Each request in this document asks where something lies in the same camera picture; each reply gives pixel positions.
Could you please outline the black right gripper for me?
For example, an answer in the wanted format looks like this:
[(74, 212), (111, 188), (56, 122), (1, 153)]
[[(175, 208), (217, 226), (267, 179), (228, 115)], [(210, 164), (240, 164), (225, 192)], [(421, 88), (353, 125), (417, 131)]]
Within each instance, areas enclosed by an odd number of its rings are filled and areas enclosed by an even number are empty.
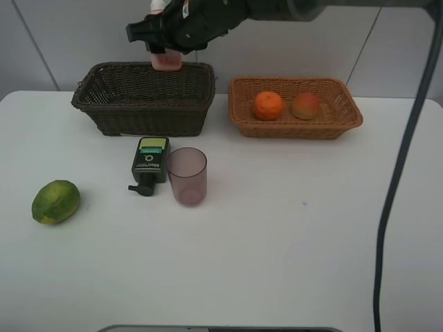
[[(171, 1), (161, 14), (165, 46), (184, 55), (203, 50), (210, 41), (239, 26), (247, 14), (245, 1)], [(130, 42), (144, 42), (151, 54), (165, 54), (164, 46), (152, 42), (154, 20), (147, 15), (140, 22), (128, 24), (127, 37)]]

